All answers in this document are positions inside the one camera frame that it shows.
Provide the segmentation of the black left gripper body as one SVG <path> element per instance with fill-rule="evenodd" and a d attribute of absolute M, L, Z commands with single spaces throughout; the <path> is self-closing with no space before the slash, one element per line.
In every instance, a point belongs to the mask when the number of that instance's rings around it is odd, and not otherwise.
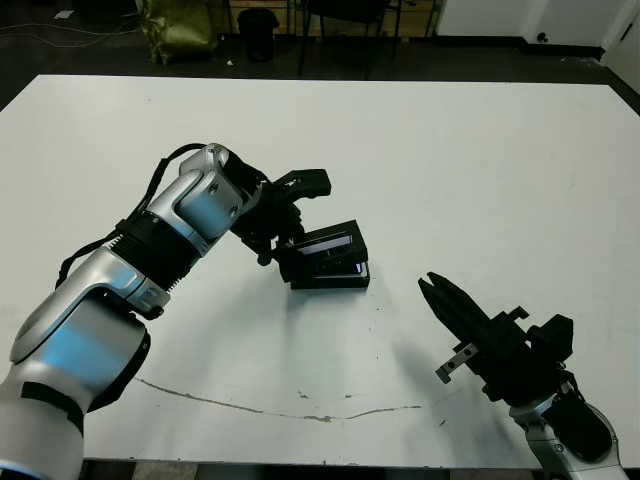
<path fill-rule="evenodd" d="M 304 234 L 295 193 L 293 184 L 264 184 L 254 207 L 232 226 L 232 232 L 257 255 L 259 265 L 269 265 L 274 250 Z"/>

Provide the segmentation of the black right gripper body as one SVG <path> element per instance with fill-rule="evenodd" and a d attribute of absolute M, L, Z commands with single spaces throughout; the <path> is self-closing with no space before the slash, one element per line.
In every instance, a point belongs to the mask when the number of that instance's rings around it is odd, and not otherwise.
<path fill-rule="evenodd" d="M 448 383 L 454 370 L 467 365 L 485 382 L 483 392 L 490 400 L 503 400 L 510 406 L 551 396 L 558 384 L 555 363 L 527 343 L 525 331 L 516 323 L 527 317 L 518 306 L 490 318 L 488 326 L 471 333 L 470 343 L 458 340 L 455 355 L 436 370 L 436 375 Z"/>

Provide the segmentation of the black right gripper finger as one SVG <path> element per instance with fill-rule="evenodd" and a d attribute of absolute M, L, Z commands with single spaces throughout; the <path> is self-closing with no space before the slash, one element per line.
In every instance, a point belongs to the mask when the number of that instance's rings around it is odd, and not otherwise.
<path fill-rule="evenodd" d="M 488 315 L 464 290 L 435 272 L 427 277 L 427 303 L 451 333 L 474 333 L 489 325 Z"/>
<path fill-rule="evenodd" d="M 419 280 L 418 285 L 436 318 L 464 345 L 470 343 L 475 314 L 471 298 L 449 280 Z"/>

